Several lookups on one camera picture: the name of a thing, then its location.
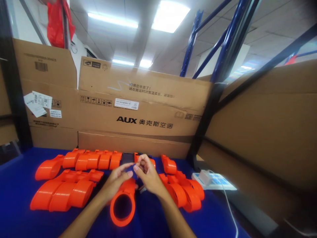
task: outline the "barcode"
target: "barcode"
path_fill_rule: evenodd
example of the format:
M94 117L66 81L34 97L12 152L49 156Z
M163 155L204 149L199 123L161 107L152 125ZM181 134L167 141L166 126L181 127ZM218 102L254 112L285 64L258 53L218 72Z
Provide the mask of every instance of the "barcode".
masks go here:
M41 63L41 62L37 62L35 61L35 69L37 69L38 71L48 71L48 67L47 67L47 64L46 63Z

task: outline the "sticker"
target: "sticker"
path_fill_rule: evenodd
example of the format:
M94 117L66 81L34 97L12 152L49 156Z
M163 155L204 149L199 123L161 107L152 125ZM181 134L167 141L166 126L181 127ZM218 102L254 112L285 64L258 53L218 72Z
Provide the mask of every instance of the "sticker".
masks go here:
M34 103L33 93L29 93L24 96L24 103L31 110L35 117L40 117L46 114L46 111L42 106Z
M34 96L34 104L39 104L42 107L46 107L48 109L52 108L52 97L35 91L32 91L32 93Z
M137 110L139 108L139 103L124 99L116 99L115 106Z
M50 115L51 117L62 118L62 111L50 109Z

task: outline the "orange ring part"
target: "orange ring part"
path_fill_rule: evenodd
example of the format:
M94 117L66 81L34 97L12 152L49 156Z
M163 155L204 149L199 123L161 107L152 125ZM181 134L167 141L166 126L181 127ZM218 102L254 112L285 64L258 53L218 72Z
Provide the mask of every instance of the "orange ring part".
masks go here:
M100 154L90 154L87 162L87 169L97 169L100 159Z
M155 160L153 160L153 159L150 159L150 160L151 160L152 164L154 165L154 168L156 169Z
M110 166L109 166L110 170L113 170L119 167L121 157L122 157L122 153L117 151L113 152L113 155L111 156Z
M73 207L83 208L92 193L92 189L96 186L94 182L80 180L75 184L75 188L73 189L68 204Z
M77 160L75 170L87 170L88 154L81 154Z
M33 196L33 199L30 204L31 210L48 210L52 196L55 194L56 190L59 186L62 185L63 182L49 180L45 182L39 190Z
M105 153L100 156L98 169L109 169L110 158L112 155L112 151L106 150Z
M196 180L192 180L192 179L183 179L179 182L179 184L183 187L191 187L196 195L199 197L199 199L202 201L205 198L205 192L202 188L202 186L199 184L199 182L197 182Z
M186 194L184 189L181 185L174 183L174 184L165 184L165 187L168 193L171 195L172 199L174 200L175 204L178 208L183 207L187 203Z
M159 174L159 177L163 183L168 183L168 178L166 177L165 174Z
M63 160L63 168L74 168L80 153L77 150L68 152Z
M55 194L52 196L52 200L49 206L50 212L66 212L70 209L69 197L74 190L76 183L64 182L57 189Z
M166 174L176 174L177 168L174 160L167 159L163 162L164 172Z
M134 212L135 212L134 193L135 193L135 180L133 178L130 178L129 180L125 181L121 185L121 187L119 188L119 191L116 193L116 195L111 200L110 216L111 216L113 223L116 226L123 227L123 226L128 225L131 222L131 220L134 216ZM117 198L119 196L122 196L122 195L128 196L131 199L132 209L131 209L130 214L127 217L120 219L120 218L117 218L115 216L114 205L115 205L115 201L117 200Z
M188 213L199 210L201 208L201 201L194 189L189 186L183 186L184 192L186 194L187 203L183 207L184 210Z
M178 179L175 175L167 175L167 179L170 184L178 183Z
M35 173L35 180L43 180L43 179L53 179L58 174L60 167L62 165L62 161L64 159L63 155L58 155L54 159L45 160L38 167Z

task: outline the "blue work surface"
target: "blue work surface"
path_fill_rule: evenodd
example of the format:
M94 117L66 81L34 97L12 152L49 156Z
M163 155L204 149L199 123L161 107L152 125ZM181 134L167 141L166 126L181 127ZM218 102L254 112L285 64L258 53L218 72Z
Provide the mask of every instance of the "blue work surface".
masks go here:
M68 151L32 148L22 158L0 166L1 237L58 237L79 215L82 209L72 207L67 212L31 211L30 203L45 181L36 181L38 166L47 159ZM154 158L158 173L163 173L160 159ZM177 169L187 178L192 168L185 160L175 160ZM116 227L110 218L109 206L100 213L87 237L170 237L162 207L157 197L148 191L136 192L136 210L130 224ZM197 237L234 237L235 227L228 207L212 191L205 191L201 209L192 213L180 208ZM249 237L238 225L239 237Z

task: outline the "ceiling light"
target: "ceiling light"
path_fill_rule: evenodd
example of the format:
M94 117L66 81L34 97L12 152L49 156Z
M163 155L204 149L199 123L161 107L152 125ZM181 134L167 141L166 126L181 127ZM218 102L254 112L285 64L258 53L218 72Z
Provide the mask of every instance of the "ceiling light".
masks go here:
M251 67L248 67L248 66L241 66L241 68L243 68L243 69L252 69Z
M94 14L94 13L88 13L88 16L97 20L105 21L108 23L116 24L116 25L121 25L121 26L128 26L132 28L138 28L139 24L135 21L131 20L126 20L114 16L109 16L109 15L99 15L99 14Z
M129 66L134 66L134 63L128 62L128 61L123 61L123 60L116 60L113 59L112 60L113 63L117 63L117 64L124 64L124 65L129 65Z
M141 62L140 62L140 67L142 68L150 68L151 65L152 65L152 61L151 60L147 60L147 59L142 59Z
M174 33L190 8L171 1L161 1L156 12L152 29Z

